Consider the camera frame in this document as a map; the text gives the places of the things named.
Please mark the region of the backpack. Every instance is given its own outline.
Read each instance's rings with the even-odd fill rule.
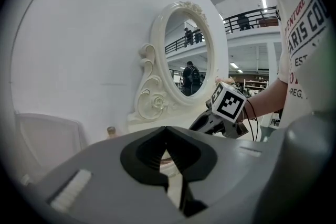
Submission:
[[[196,67],[191,71],[190,75],[188,76],[188,79],[191,84],[201,84],[201,79],[200,79],[200,72]]]

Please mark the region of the carved rose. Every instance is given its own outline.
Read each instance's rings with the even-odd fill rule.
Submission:
[[[164,109],[165,106],[168,105],[164,96],[160,94],[154,94],[152,97],[152,107],[156,109]]]
[[[194,11],[195,13],[197,13],[198,15],[200,15],[203,18],[203,20],[205,21],[205,23],[207,24],[207,26],[208,26],[208,22],[207,22],[206,16],[203,13],[202,8],[199,5],[197,5],[195,3],[192,3],[190,1],[181,2],[181,4],[182,4],[182,6],[184,6],[186,8],[190,8],[192,11]]]

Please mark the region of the white t-shirt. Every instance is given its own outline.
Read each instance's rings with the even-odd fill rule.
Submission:
[[[333,31],[333,23],[322,0],[278,0],[277,14],[282,27],[278,78],[288,84],[280,127],[286,127],[312,111],[296,71],[313,54],[327,31]]]

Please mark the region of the small bottle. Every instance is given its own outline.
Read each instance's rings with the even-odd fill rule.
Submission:
[[[107,128],[107,133],[108,133],[108,139],[116,138],[116,128],[113,126],[110,126]]]

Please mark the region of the black railing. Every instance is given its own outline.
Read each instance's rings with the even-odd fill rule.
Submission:
[[[165,47],[166,54],[177,51],[180,48],[186,48],[187,45],[197,44],[202,42],[203,34],[201,30],[195,30],[191,32],[189,35],[185,35],[184,37],[179,38],[177,41],[170,43]]]
[[[224,19],[227,34],[251,28],[278,25],[276,7],[260,8],[240,13]]]
[[[225,23],[226,34],[234,31],[244,31],[251,28],[267,27],[278,25],[276,16],[276,7],[260,8],[240,13],[223,20]],[[195,30],[190,35],[185,35],[165,47],[166,54],[186,48],[187,45],[193,45],[203,41],[201,30]]]

